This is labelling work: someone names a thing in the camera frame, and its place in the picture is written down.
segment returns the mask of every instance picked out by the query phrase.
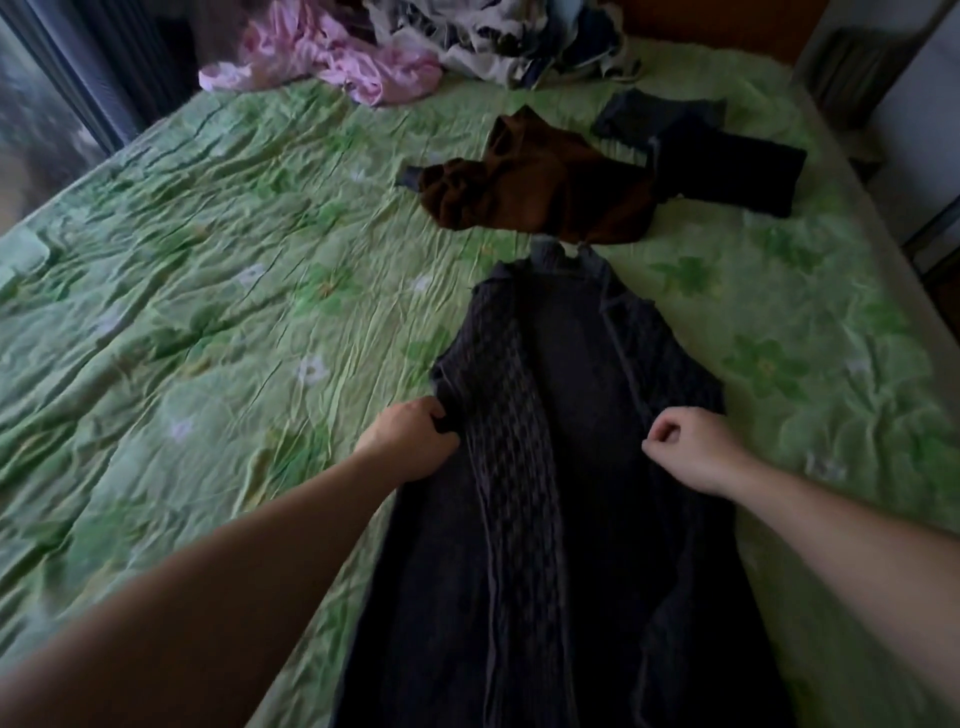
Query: wooden headboard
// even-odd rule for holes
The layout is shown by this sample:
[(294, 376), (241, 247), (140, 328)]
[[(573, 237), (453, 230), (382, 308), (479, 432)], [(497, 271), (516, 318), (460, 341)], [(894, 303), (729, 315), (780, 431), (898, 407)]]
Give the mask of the wooden headboard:
[(740, 48), (792, 64), (828, 0), (615, 0), (633, 36)]

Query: brown garment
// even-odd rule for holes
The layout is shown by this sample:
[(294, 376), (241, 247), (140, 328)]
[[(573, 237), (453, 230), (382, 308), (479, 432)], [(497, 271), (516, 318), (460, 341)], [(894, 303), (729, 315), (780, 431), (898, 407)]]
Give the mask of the brown garment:
[(482, 161), (420, 172), (420, 203), (441, 228), (545, 232), (568, 243), (630, 243), (647, 232), (653, 174), (606, 158), (530, 107), (499, 116)]

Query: pile of clothes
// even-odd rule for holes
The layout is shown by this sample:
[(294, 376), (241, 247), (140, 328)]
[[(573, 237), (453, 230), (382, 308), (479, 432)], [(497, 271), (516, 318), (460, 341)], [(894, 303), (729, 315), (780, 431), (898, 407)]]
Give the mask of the pile of clothes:
[(584, 0), (365, 0), (377, 41), (428, 50), (453, 71), (509, 88), (629, 79), (616, 5)]
[(397, 184), (420, 194), (442, 228), (543, 233), (568, 243), (639, 240), (672, 198), (789, 217), (806, 152), (722, 131), (726, 102), (670, 101), (630, 89), (593, 132), (647, 153), (645, 166), (604, 157), (529, 107), (500, 116), (480, 160), (409, 166)]
[(200, 87), (256, 91), (315, 76), (367, 106), (403, 104), (436, 90), (444, 72), (434, 53), (377, 46), (364, 35), (364, 18), (333, 0), (273, 0), (247, 25), (237, 63), (204, 66)]
[(584, 0), (273, 0), (252, 18), (236, 62), (200, 70), (200, 87), (254, 91), (314, 76), (359, 104), (403, 104), (433, 93), (443, 69), (508, 87), (550, 80), (627, 80), (617, 6)]

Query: wrinkled fabric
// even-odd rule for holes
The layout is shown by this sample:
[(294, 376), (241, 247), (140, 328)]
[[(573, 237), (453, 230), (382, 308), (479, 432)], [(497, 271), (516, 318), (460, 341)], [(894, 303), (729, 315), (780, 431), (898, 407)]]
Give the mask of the wrinkled fabric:
[(556, 56), (535, 59), (520, 85), (537, 88), (589, 79), (634, 80), (640, 72), (640, 59), (630, 51), (622, 28), (623, 11), (616, 5), (583, 8), (572, 41)]
[(665, 132), (689, 113), (713, 129), (723, 129), (727, 102), (724, 99), (661, 99), (638, 88), (631, 88), (611, 97), (597, 114), (590, 130), (601, 138), (615, 139), (628, 147), (646, 152), (652, 137)]
[(546, 27), (542, 0), (366, 0), (381, 45), (425, 49), (443, 67), (517, 85)]
[(746, 207), (789, 217), (806, 151), (720, 132), (687, 114), (654, 137), (653, 194)]
[(200, 71), (207, 91), (253, 91), (303, 76), (341, 86), (367, 106), (403, 104), (433, 93), (443, 75), (424, 49), (376, 47), (351, 36), (313, 0), (274, 0), (263, 21), (251, 21), (237, 63)]
[(724, 406), (652, 303), (541, 242), (431, 378), (464, 445), (397, 494), (331, 726), (794, 725), (732, 504), (638, 446)]
[[(410, 175), (402, 173), (400, 183)], [(420, 203), (442, 228), (479, 226), (556, 235), (568, 243), (638, 240), (656, 202), (653, 174), (604, 157), (574, 132), (523, 107), (499, 116), (483, 159), (420, 172)]]

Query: floral bedspread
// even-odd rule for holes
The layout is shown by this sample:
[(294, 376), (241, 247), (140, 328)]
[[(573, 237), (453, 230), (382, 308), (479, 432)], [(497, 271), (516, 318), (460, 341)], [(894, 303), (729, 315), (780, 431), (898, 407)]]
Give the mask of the floral bedspread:
[[(810, 158), (788, 220), (675, 201), (645, 240), (602, 255), (726, 383), (735, 426), (764, 456), (960, 528), (960, 451), (930, 363), (786, 71), (695, 46), (640, 54), (645, 91), (727, 98), (728, 130)], [(0, 662), (426, 391), (470, 287), (528, 241), (437, 229), (394, 187), (403, 163), (479, 156), (495, 116), (523, 104), (588, 134), (617, 90), (448, 78), (376, 110), (318, 82), (202, 95), (0, 239)], [(388, 510), (255, 725), (324, 724)], [(738, 530), (803, 726), (949, 723), (777, 538), (747, 514)]]

